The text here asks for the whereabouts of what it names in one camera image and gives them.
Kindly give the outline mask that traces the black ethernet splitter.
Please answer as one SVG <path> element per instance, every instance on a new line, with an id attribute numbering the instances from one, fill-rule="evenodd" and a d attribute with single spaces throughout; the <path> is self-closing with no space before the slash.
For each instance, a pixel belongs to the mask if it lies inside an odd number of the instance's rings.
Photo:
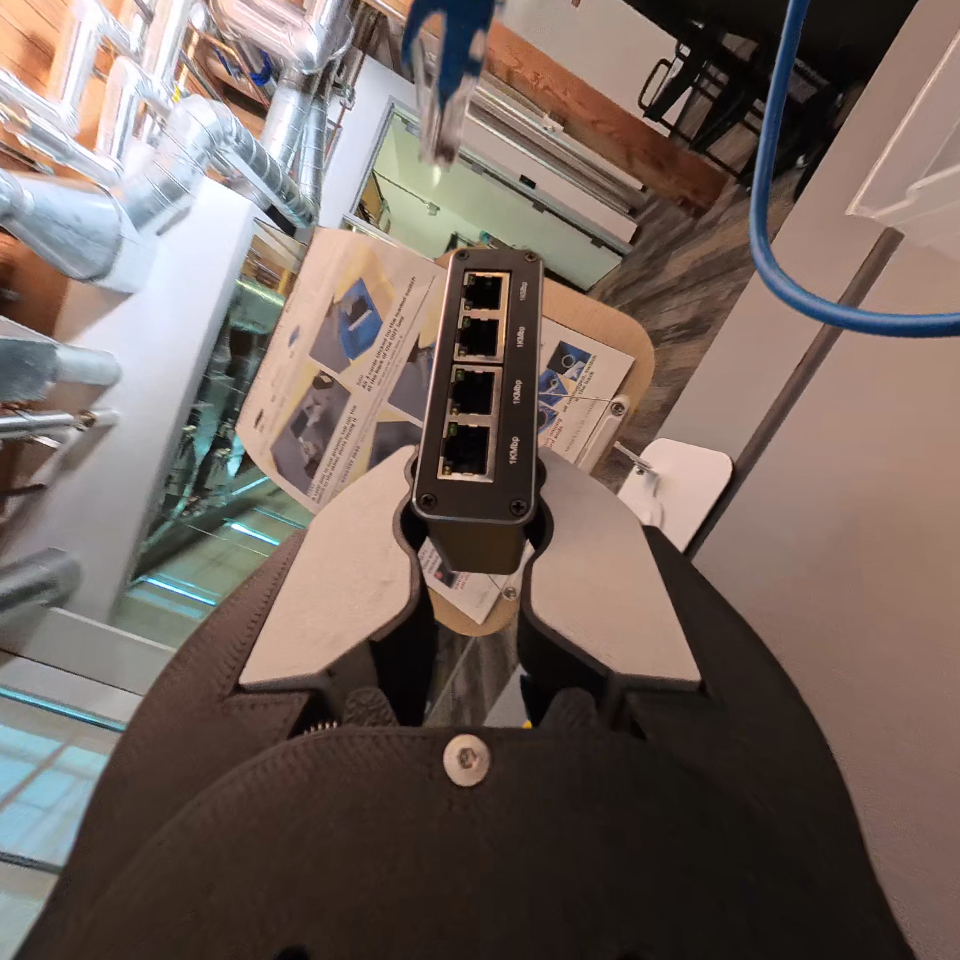
<path id="1" fill-rule="evenodd" d="M 411 508 L 441 560 L 506 576 L 538 510 L 544 263 L 469 247 L 450 257 Z"/>

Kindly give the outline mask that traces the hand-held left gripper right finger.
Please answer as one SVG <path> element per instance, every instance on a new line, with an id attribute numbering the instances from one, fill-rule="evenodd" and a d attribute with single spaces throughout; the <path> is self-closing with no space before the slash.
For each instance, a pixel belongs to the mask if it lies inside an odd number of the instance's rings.
<path id="1" fill-rule="evenodd" d="M 539 461 L 546 532 L 523 571 L 525 622 L 627 690 L 696 690 L 701 673 L 640 519 L 557 453 Z"/>

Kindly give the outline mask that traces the chrome sprinkler pipe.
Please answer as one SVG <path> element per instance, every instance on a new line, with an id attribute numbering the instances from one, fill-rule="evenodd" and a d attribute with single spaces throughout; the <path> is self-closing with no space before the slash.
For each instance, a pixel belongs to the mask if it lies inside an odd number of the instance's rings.
<path id="1" fill-rule="evenodd" d="M 111 408 L 64 411 L 16 409 L 2 411 L 1 447 L 36 442 L 52 450 L 66 447 L 87 450 L 96 447 L 121 421 Z"/>

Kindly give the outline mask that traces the clear plastic bin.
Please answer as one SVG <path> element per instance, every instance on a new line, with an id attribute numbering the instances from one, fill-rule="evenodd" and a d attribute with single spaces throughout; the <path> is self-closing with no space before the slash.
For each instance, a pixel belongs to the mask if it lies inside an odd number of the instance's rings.
<path id="1" fill-rule="evenodd" d="M 956 34 L 846 209 L 958 258 L 959 36 Z"/>

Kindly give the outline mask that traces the printed instruction sheet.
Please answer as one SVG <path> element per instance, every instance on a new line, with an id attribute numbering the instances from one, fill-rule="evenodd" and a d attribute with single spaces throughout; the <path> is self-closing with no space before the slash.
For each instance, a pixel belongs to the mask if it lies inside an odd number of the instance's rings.
<path id="1" fill-rule="evenodd" d="M 312 242 L 239 419 L 253 462 L 312 517 L 433 415 L 427 504 L 456 494 L 517 522 L 532 494 L 509 476 L 529 441 L 589 472 L 649 386 L 648 337 L 546 280 L 534 253 L 463 248 L 447 270 L 345 230 Z"/>

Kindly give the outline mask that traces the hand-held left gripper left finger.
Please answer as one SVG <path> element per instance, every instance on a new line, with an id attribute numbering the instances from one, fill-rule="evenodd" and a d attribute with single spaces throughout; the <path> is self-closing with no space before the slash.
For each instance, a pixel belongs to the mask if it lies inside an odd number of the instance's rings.
<path id="1" fill-rule="evenodd" d="M 402 530 L 418 448 L 403 446 L 314 517 L 239 675 L 246 691 L 343 690 L 375 678 L 373 645 L 425 591 Z"/>

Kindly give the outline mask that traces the white stand base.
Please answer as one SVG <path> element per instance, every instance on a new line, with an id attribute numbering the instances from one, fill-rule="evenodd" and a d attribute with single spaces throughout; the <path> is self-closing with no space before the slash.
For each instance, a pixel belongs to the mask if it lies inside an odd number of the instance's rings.
<path id="1" fill-rule="evenodd" d="M 631 462 L 617 497 L 641 523 L 686 551 L 729 486 L 733 459 L 670 438 L 655 438 L 638 454 L 619 442 L 614 447 Z"/>

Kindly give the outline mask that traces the black metal cart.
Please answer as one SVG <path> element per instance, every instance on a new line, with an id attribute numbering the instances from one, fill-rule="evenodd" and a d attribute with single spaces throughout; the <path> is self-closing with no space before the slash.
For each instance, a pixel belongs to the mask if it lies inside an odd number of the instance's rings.
<path id="1" fill-rule="evenodd" d="M 729 75 L 710 61 L 692 71 L 691 58 L 690 47 L 677 41 L 672 58 L 656 62 L 637 97 L 642 118 L 695 152 L 709 153 L 737 128 L 757 137 L 762 110 L 749 102 L 739 112 L 726 92 Z"/>

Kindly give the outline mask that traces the spiral round silver duct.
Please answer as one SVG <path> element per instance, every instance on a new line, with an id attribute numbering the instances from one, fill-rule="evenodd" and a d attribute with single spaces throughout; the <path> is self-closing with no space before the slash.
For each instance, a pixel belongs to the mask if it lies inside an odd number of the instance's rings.
<path id="1" fill-rule="evenodd" d="M 213 161 L 230 170 L 301 228 L 318 224 L 318 202 L 308 196 L 221 102 L 191 95 L 171 110 L 157 144 L 157 165 L 191 191 Z"/>

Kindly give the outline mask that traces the large round silver duct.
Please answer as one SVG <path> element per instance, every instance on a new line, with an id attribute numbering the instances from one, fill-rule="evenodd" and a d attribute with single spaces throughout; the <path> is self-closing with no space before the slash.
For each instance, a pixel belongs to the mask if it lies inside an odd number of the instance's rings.
<path id="1" fill-rule="evenodd" d="M 147 284 L 157 257 L 107 190 L 55 176 L 3 170 L 1 226 L 68 279 L 121 294 Z"/>

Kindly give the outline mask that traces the wooden display board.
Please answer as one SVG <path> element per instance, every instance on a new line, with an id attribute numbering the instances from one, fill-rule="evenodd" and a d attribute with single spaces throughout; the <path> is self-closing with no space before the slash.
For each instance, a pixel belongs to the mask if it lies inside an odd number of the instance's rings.
<path id="1" fill-rule="evenodd" d="M 363 232 L 322 229 L 274 336 L 269 461 L 312 513 L 418 443 L 447 273 Z M 544 282 L 538 444 L 596 471 L 654 372 L 653 346 L 612 307 Z"/>

